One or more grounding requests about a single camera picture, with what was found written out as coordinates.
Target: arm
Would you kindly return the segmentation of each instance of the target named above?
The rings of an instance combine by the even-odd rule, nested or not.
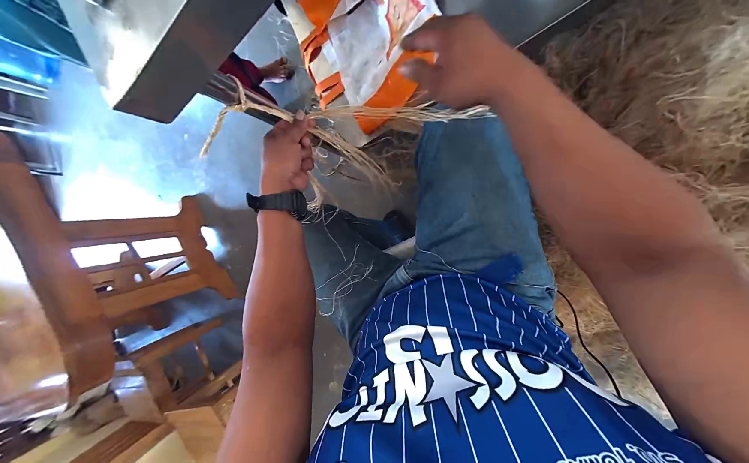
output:
[[[305,189],[314,167],[310,124],[282,121],[266,135],[262,195]],[[314,307],[303,227],[286,212],[261,211],[243,318],[243,374],[217,461],[305,460]]]
[[[453,106],[490,104],[532,194],[678,425],[749,461],[749,269],[674,180],[612,137],[472,16],[431,21],[405,72]]]

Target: red clothing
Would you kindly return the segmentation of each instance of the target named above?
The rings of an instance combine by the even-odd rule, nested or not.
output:
[[[243,87],[250,88],[260,96],[277,104],[277,100],[274,99],[274,96],[271,96],[271,93],[269,93],[265,88],[260,87],[260,84],[263,83],[263,77],[251,61],[242,59],[232,53],[217,70],[224,74],[228,74],[229,76],[235,76],[240,80],[240,83],[243,84]]]

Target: wooden chair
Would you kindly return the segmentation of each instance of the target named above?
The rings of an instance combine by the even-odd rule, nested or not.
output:
[[[215,289],[226,299],[241,296],[229,274],[205,248],[200,233],[204,221],[199,204],[190,196],[184,197],[180,204],[176,216],[60,223],[72,249],[114,243],[125,243],[128,247],[118,262],[83,268],[95,288],[107,288],[97,292],[97,297],[110,327],[131,323],[137,319],[138,310],[198,289]],[[168,237],[176,237],[182,249],[141,257],[133,246],[138,241]],[[149,262],[167,259],[170,260],[166,265],[154,271],[146,267]],[[168,274],[184,263],[188,264],[188,270]]]
[[[220,319],[190,325],[126,356],[126,361],[142,372],[155,404],[177,430],[189,455],[196,461],[214,459],[235,404],[243,369],[242,361],[217,376],[209,369],[200,337],[221,325]],[[160,359],[188,343],[194,343],[205,374],[200,381],[174,391]]]

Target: hand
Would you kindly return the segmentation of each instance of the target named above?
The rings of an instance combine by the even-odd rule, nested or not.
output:
[[[277,122],[263,137],[260,194],[274,195],[308,186],[308,172],[314,168],[312,136],[315,123],[297,111],[295,120]]]
[[[437,53],[434,64],[412,59],[400,72],[454,108],[492,105],[517,73],[536,69],[476,15],[432,18],[403,39],[402,47]]]

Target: white star logo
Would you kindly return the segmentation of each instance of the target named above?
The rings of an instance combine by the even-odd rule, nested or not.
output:
[[[454,366],[451,364],[451,353],[447,353],[442,358],[440,366],[425,359],[423,360],[423,364],[433,381],[429,394],[426,395],[423,403],[428,404],[437,399],[443,399],[446,402],[446,406],[448,406],[448,412],[451,413],[451,417],[454,418],[456,423],[457,393],[478,384],[463,379],[454,373]]]

